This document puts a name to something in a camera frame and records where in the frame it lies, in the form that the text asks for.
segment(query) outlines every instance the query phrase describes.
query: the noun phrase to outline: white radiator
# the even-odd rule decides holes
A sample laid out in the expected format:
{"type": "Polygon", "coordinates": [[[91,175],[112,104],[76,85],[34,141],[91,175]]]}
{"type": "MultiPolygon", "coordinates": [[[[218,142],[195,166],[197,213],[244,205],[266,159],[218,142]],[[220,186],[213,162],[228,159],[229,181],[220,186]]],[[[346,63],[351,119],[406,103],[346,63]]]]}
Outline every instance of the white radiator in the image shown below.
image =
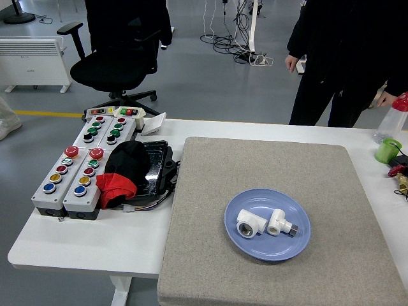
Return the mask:
{"type": "Polygon", "coordinates": [[[0,83],[9,85],[60,85],[65,93],[71,79],[58,41],[49,38],[0,38],[0,83]]]}

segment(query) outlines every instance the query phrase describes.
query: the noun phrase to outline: black pants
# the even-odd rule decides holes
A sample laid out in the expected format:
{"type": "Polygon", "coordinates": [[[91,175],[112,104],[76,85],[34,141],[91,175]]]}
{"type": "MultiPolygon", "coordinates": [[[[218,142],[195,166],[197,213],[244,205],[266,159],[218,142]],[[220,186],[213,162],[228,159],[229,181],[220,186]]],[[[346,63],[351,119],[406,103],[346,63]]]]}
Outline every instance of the black pants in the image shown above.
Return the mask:
{"type": "Polygon", "coordinates": [[[306,71],[300,81],[289,124],[314,126],[333,98],[328,126],[352,128],[377,91],[378,86],[361,84],[352,78],[345,84],[336,80],[321,83],[313,73],[306,71]]]}

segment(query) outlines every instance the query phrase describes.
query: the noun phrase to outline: white pipe fitting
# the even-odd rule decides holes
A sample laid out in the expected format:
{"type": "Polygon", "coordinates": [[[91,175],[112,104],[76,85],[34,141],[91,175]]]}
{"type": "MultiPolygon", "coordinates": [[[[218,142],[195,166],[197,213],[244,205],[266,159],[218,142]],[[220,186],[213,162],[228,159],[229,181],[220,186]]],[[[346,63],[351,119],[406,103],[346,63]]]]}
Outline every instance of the white pipe fitting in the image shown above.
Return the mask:
{"type": "Polygon", "coordinates": [[[285,220],[285,212],[277,208],[273,211],[267,230],[272,236],[277,236],[283,231],[284,233],[289,233],[289,235],[293,237],[298,231],[298,226],[287,222],[287,220],[285,220]]]}
{"type": "Polygon", "coordinates": [[[244,238],[252,238],[256,233],[262,234],[267,223],[268,220],[241,209],[237,217],[237,230],[244,238]]]}

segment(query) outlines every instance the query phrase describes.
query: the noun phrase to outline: blue plate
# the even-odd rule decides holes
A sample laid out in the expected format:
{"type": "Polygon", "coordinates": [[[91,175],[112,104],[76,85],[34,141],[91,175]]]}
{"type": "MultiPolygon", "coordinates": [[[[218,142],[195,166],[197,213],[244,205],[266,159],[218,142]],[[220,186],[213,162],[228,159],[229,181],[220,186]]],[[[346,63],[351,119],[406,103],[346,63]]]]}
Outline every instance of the blue plate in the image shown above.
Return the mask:
{"type": "Polygon", "coordinates": [[[250,189],[236,195],[227,205],[224,222],[229,237],[237,247],[248,255],[265,261],[282,261],[298,255],[306,248],[312,233],[304,209],[294,199],[273,189],[250,189]],[[288,222],[299,227],[294,237],[283,232],[272,236],[266,228],[262,234],[257,233],[251,239],[239,234],[237,217],[241,209],[265,218],[269,223],[276,208],[285,212],[288,222]]]}

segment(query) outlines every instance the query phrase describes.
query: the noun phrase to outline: red cloth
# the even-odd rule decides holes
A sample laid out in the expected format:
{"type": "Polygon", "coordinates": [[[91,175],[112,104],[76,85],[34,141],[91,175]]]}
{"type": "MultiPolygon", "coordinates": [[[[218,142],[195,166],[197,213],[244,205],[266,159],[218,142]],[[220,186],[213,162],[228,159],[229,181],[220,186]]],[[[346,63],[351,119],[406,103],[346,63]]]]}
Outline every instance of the red cloth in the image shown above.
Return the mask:
{"type": "Polygon", "coordinates": [[[133,198],[137,190],[131,180],[117,173],[97,175],[96,185],[101,190],[99,201],[102,209],[105,209],[108,202],[117,196],[125,196],[126,199],[133,198]]]}

